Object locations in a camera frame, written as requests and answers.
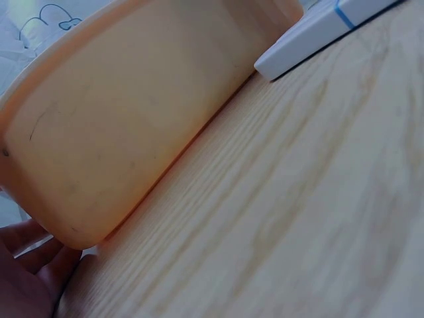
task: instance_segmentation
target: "hand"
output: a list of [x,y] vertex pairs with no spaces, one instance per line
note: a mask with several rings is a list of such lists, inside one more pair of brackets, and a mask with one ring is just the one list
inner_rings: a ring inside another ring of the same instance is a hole
[[81,251],[52,238],[14,257],[47,235],[33,220],[0,229],[0,317],[52,316]]

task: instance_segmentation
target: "orange plastic container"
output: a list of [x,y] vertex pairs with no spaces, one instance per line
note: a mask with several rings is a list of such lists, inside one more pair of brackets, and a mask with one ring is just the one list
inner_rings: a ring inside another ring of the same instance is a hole
[[97,244],[303,14],[294,0],[124,0],[0,100],[0,184],[64,244]]

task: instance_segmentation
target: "cartoon print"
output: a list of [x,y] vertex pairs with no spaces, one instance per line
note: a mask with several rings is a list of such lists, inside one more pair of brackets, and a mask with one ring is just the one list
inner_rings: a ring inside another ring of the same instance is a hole
[[73,16],[71,16],[71,14],[69,14],[69,12],[67,12],[67,10],[65,10],[61,6],[56,5],[54,3],[49,3],[47,5],[44,5],[40,9],[40,12],[38,13],[38,16],[37,17],[32,17],[27,22],[25,22],[25,24],[22,26],[22,28],[19,31],[19,40],[21,39],[21,34],[23,33],[24,28],[29,24],[29,22],[31,22],[31,21],[40,21],[40,22],[44,23],[45,25],[49,25],[48,21],[45,18],[43,18],[43,12],[48,7],[57,7],[57,8],[59,8],[59,10],[61,10],[63,13],[65,13],[67,15],[67,18],[69,18],[69,19],[60,21],[58,23],[59,28],[61,28],[64,31],[68,31],[72,27],[76,26],[78,23],[82,22],[82,20],[80,18],[74,18]]

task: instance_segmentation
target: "finger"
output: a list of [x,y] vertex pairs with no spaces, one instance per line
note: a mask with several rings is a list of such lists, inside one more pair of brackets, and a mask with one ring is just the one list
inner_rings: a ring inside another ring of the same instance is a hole
[[0,240],[13,255],[19,254],[47,235],[46,230],[32,219],[0,229]]
[[38,278],[47,287],[55,304],[64,289],[66,282],[80,261],[81,251],[64,246],[53,260],[44,265],[37,273]]
[[52,238],[43,245],[20,255],[16,261],[18,261],[28,272],[35,274],[44,265],[50,263],[62,247],[63,244],[61,242]]

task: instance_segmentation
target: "wood grain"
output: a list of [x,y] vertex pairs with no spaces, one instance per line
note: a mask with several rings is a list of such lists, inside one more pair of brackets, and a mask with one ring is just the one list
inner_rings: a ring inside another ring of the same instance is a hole
[[57,317],[419,317],[424,6],[254,76]]

